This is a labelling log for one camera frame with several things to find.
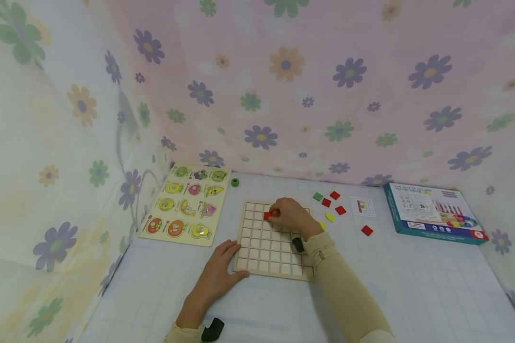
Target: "wooden grid board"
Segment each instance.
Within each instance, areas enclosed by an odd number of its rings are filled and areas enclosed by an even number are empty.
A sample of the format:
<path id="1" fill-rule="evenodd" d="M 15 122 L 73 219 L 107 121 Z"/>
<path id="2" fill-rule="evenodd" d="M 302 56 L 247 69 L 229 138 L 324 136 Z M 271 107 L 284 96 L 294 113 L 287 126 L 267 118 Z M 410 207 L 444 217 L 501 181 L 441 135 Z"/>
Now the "wooden grid board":
<path id="1" fill-rule="evenodd" d="M 242 248 L 235 253 L 233 271 L 248 270 L 251 274 L 314 281 L 311 257 L 306 252 L 297 252 L 291 243 L 301 235 L 263 220 L 263 213 L 268 212 L 271 205 L 253 200 L 244 203 L 238 233 Z"/>

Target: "green flower print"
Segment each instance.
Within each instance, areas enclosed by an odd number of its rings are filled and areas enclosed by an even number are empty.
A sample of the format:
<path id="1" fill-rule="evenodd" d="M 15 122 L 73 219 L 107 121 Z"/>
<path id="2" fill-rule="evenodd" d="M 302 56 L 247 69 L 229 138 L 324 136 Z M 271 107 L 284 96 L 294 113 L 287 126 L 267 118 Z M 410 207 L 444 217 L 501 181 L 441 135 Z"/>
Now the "green flower print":
<path id="1" fill-rule="evenodd" d="M 242 107 L 246 107 L 246 111 L 252 110 L 253 112 L 256 112 L 257 109 L 261 108 L 260 104 L 261 100 L 259 100 L 256 94 L 246 93 L 244 97 L 240 98 L 240 105 L 242 105 Z"/>
<path id="2" fill-rule="evenodd" d="M 185 115 L 182 112 L 179 112 L 178 110 L 171 109 L 168 111 L 168 117 L 174 122 L 174 123 L 183 123 L 185 122 Z"/>
<path id="3" fill-rule="evenodd" d="M 94 161 L 93 167 L 89 169 L 89 174 L 91 175 L 89 183 L 92 183 L 96 188 L 98 188 L 99 185 L 104 185 L 105 179 L 109 178 L 107 170 L 109 170 L 109 166 L 103 163 L 103 160 L 99 162 Z"/>
<path id="4" fill-rule="evenodd" d="M 40 311 L 38 311 L 38 317 L 34 318 L 32 322 L 29 324 L 29 328 L 31 331 L 27 337 L 38 336 L 42 330 L 52 323 L 54 315 L 56 315 L 59 310 L 61 310 L 61 303 L 63 299 L 55 298 L 51 301 L 49 306 L 42 306 Z"/>
<path id="5" fill-rule="evenodd" d="M 471 5 L 472 1 L 473 0 L 455 0 L 454 3 L 452 4 L 452 7 L 458 7 L 461 4 L 463 4 L 463 8 L 466 8 Z"/>
<path id="6" fill-rule="evenodd" d="M 503 129 L 507 124 L 511 123 L 515 119 L 515 113 L 506 114 L 500 118 L 496 118 L 492 124 L 486 127 L 487 132 L 496 132 L 499 129 Z"/>
<path id="7" fill-rule="evenodd" d="M 282 17 L 284 11 L 288 11 L 290 18 L 298 16 L 298 6 L 305 7 L 309 4 L 309 0 L 265 0 L 267 5 L 275 5 L 275 17 Z"/>
<path id="8" fill-rule="evenodd" d="M 6 0 L 0 0 L 0 18 L 7 24 L 0 24 L 0 40 L 6 44 L 13 44 L 15 60 L 20 64 L 27 64 L 31 58 L 38 68 L 42 69 L 40 60 L 46 58 L 44 50 L 37 42 L 41 40 L 40 30 L 27 24 L 25 10 L 16 2 L 8 6 Z"/>
<path id="9" fill-rule="evenodd" d="M 99 237 L 99 244 L 101 244 L 101 245 L 105 244 L 105 242 L 107 241 L 108 238 L 109 238 L 109 231 L 103 232 L 101 237 Z"/>
<path id="10" fill-rule="evenodd" d="M 393 145 L 397 141 L 395 133 L 386 133 L 383 136 L 380 136 L 376 140 L 376 145 L 378 147 L 387 148 L 388 145 Z"/>
<path id="11" fill-rule="evenodd" d="M 341 141 L 343 138 L 351 137 L 351 131 L 354 129 L 350 121 L 342 123 L 338 120 L 336 125 L 326 128 L 325 136 L 329 138 L 329 141 Z"/>
<path id="12" fill-rule="evenodd" d="M 216 13 L 216 3 L 214 0 L 200 0 L 200 10 L 206 17 L 213 17 Z"/>
<path id="13" fill-rule="evenodd" d="M 147 104 L 145 104 L 145 102 L 141 102 L 137 111 L 139 112 L 139 120 L 141 120 L 143 127 L 149 126 L 149 123 L 151 122 L 151 112 L 149 111 Z"/>

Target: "black object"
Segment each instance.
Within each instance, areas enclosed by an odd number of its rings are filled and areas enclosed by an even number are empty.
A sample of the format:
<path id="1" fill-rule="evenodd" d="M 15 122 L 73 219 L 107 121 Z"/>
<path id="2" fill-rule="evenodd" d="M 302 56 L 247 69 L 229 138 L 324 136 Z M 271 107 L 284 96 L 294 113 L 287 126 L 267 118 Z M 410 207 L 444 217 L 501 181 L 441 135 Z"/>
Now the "black object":
<path id="1" fill-rule="evenodd" d="M 301 241 L 301 238 L 296 237 L 292 239 L 292 244 L 295 246 L 295 250 L 298 252 L 304 252 L 305 248 L 303 247 L 303 242 Z"/>
<path id="2" fill-rule="evenodd" d="M 200 339 L 202 340 L 202 342 L 213 342 L 217 340 L 220 337 L 224 326 L 224 322 L 222 322 L 218 318 L 214 318 L 214 320 L 210 324 L 210 327 L 204 328 L 204 332 L 202 332 L 202 336 L 200 336 Z"/>

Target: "hand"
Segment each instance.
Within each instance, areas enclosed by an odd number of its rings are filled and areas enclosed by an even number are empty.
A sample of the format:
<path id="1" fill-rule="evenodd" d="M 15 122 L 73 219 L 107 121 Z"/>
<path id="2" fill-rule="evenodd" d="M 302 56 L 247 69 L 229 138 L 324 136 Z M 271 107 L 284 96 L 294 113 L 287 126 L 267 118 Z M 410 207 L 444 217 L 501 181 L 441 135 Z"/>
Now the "hand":
<path id="1" fill-rule="evenodd" d="M 175 321 L 177 326 L 198 328 L 211 304 L 224 296 L 237 282 L 250 276 L 248 271 L 227 273 L 229 260 L 239 249 L 240 244 L 230 239 L 217 246 L 200 274 L 195 288 L 186 297 Z"/>
<path id="2" fill-rule="evenodd" d="M 291 231 L 300 232 L 304 241 L 322 232 L 319 222 L 314 220 L 311 214 L 294 199 L 277 199 L 269 211 L 273 212 L 269 221 L 273 224 L 283 225 Z"/>

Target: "person's left hand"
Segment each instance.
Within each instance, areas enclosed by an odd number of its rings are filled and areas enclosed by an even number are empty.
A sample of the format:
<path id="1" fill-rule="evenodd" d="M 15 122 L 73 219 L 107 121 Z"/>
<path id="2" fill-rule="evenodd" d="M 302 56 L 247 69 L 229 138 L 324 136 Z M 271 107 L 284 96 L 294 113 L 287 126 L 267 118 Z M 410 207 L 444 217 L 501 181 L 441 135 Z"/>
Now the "person's left hand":
<path id="1" fill-rule="evenodd" d="M 240 244 L 229 239 L 214 250 L 195 288 L 185 299 L 176 321 L 180 328 L 197 328 L 215 300 L 224 296 L 237 282 L 250 276 L 248 271 L 227 273 L 227 265 L 239 249 Z"/>

